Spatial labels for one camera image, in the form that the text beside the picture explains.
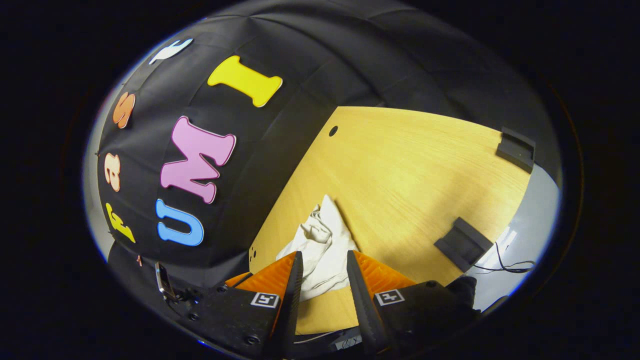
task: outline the crumpled towel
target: crumpled towel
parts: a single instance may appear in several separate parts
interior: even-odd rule
[[[296,235],[276,256],[276,260],[301,251],[304,271],[300,301],[349,285],[347,251],[358,250],[340,211],[328,195],[316,205]]]

